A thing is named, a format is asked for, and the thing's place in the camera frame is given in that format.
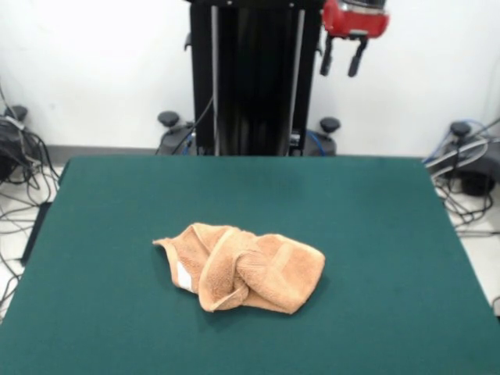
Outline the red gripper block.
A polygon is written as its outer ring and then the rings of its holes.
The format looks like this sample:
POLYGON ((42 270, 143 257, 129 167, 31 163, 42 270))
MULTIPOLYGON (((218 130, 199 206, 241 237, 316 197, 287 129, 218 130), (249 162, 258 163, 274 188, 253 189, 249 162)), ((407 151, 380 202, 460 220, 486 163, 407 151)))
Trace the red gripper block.
POLYGON ((384 4, 385 1, 325 1, 322 21, 329 35, 325 40, 321 75, 328 75, 330 72, 334 38, 360 38, 348 69, 349 77, 357 75, 368 45, 367 38, 379 38, 388 28, 390 16, 384 4))

